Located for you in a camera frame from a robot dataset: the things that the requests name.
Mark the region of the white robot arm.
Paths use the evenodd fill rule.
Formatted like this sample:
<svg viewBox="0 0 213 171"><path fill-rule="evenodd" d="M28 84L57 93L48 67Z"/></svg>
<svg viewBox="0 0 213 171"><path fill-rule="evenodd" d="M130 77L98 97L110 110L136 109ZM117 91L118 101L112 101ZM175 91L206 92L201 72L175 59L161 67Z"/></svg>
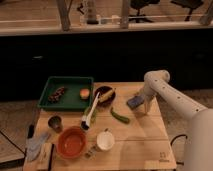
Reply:
<svg viewBox="0 0 213 171"><path fill-rule="evenodd" d="M183 171L213 171L213 108L198 103L168 84L166 70L149 71L139 96L146 104L159 94L188 122Z"/></svg>

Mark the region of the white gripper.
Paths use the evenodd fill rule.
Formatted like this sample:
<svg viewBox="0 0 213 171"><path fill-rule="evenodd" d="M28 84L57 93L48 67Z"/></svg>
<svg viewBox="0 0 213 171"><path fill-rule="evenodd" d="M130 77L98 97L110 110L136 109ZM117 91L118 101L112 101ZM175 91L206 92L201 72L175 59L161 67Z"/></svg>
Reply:
<svg viewBox="0 0 213 171"><path fill-rule="evenodd" d="M155 98L156 92L149 86L145 85L142 89L142 94L138 93L137 97L140 101L144 101L144 110L145 113L148 114L148 112L151 109L152 106L152 100Z"/></svg>

